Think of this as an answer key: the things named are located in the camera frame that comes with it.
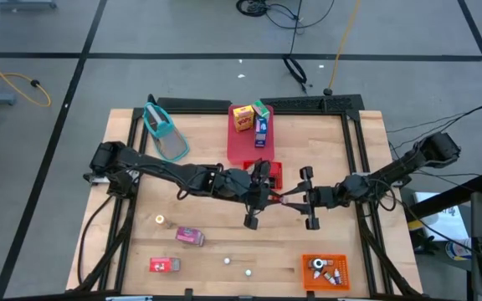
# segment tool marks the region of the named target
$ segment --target orange box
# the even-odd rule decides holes
[[[233,109],[233,123],[237,132],[251,129],[254,124],[254,109],[252,105]]]
[[[319,258],[331,261],[331,264],[323,267],[321,275],[314,279],[314,270],[310,267],[310,261]],[[351,289],[349,281],[349,269],[347,256],[340,254],[303,254],[302,258],[302,285],[307,291],[348,291]],[[340,284],[333,285],[323,276],[326,272],[334,276],[334,270],[340,272]]]

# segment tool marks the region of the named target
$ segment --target yellow cable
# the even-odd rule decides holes
[[[30,101],[30,102],[32,102],[36,105],[39,105],[41,107],[49,107],[51,105],[51,97],[49,97],[48,92],[42,86],[40,86],[40,84],[37,84],[36,88],[39,88],[40,91],[42,91],[42,93],[44,93],[44,95],[46,95],[46,99],[48,100],[47,104],[41,104],[38,101],[36,101],[36,100],[30,98],[29,96],[27,96],[24,92],[22,92],[22,90],[18,89],[18,87],[16,87],[13,83],[11,83],[10,80],[7,79],[7,76],[16,76],[16,77],[19,77],[19,78],[22,78],[22,79],[26,79],[30,83],[33,80],[30,79],[29,77],[27,77],[23,74],[18,74],[18,73],[5,73],[4,74],[0,71],[0,78],[2,78],[9,86],[11,86],[16,92],[18,92],[20,95],[22,95],[28,101]]]
[[[343,50],[343,45],[345,45],[345,41],[347,40],[347,35],[351,31],[352,24],[355,22],[356,12],[358,12],[358,7],[360,7],[360,0],[356,0],[355,9],[352,11],[351,16],[349,17],[349,23],[347,24],[347,28],[343,33],[343,37],[341,37],[340,47],[338,47],[338,53],[336,54],[336,59],[334,60],[334,69],[332,70],[332,77],[331,83],[328,84],[329,88],[332,88],[332,84],[334,84],[334,78],[336,77],[336,72],[338,70],[338,60],[340,59],[341,51]]]

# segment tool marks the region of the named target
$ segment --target orange tray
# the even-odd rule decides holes
[[[321,275],[314,279],[314,270],[310,268],[310,261],[316,258],[332,260],[332,264],[325,266]],[[303,254],[302,255],[302,285],[307,291],[348,291],[351,289],[347,256],[339,254]],[[325,272],[334,276],[334,270],[340,272],[341,283],[333,285],[323,276]]]

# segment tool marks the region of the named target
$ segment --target gray floor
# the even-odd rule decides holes
[[[293,0],[276,0],[291,8]],[[482,0],[467,0],[482,34]],[[4,11],[0,52],[79,53],[97,0],[59,1],[59,9]],[[93,53],[283,53],[291,31],[266,18],[249,18],[234,0],[109,0],[93,42]],[[304,1],[305,23],[330,1]],[[336,0],[324,22],[297,36],[296,53],[333,54],[354,1]],[[347,54],[480,55],[454,0],[364,1],[345,47]],[[44,156],[77,59],[0,59],[0,69],[39,79],[52,95],[50,108],[18,99],[0,106],[0,272]],[[328,85],[332,61],[300,61],[308,93]],[[27,82],[16,83],[36,99]],[[361,94],[367,109],[381,110],[388,130],[457,114],[482,104],[482,62],[341,61],[336,94]],[[9,92],[0,81],[0,93]],[[247,104],[263,97],[300,95],[299,85],[280,60],[89,59],[38,201],[6,297],[64,290],[89,188],[81,179],[101,140],[111,108],[142,105],[156,96],[230,99]],[[425,129],[389,135],[394,145]],[[454,125],[449,133],[463,151],[440,173],[482,173],[482,111]],[[407,144],[400,151],[405,151]],[[452,178],[463,182],[468,177]],[[452,185],[415,176],[410,187],[443,191]],[[427,293],[463,299],[465,273],[419,258]]]

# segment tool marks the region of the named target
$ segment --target floor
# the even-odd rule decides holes
[[[63,292],[89,191],[81,175],[111,108],[142,106],[149,93],[237,104],[302,95],[279,59],[290,50],[292,31],[241,15],[235,2],[66,0],[56,10],[2,11],[0,69],[40,80],[53,104],[41,108],[18,98],[0,106],[0,274],[26,206],[36,204],[0,296]],[[273,3],[298,7],[297,0]],[[304,23],[330,3],[304,1]],[[352,0],[336,0],[323,22],[297,35],[294,54],[303,54],[309,95],[328,85],[353,7]],[[368,110],[382,111],[388,130],[471,110],[482,105],[482,0],[363,1],[343,53],[335,94],[361,94]],[[15,82],[44,101],[27,82]],[[0,93],[10,93],[1,80]],[[398,145],[428,128],[389,138]],[[462,156],[436,172],[482,174],[482,110],[448,133]],[[410,184],[421,191],[451,186],[427,176]],[[418,265],[426,293],[465,298],[465,273],[429,258],[418,258]]]

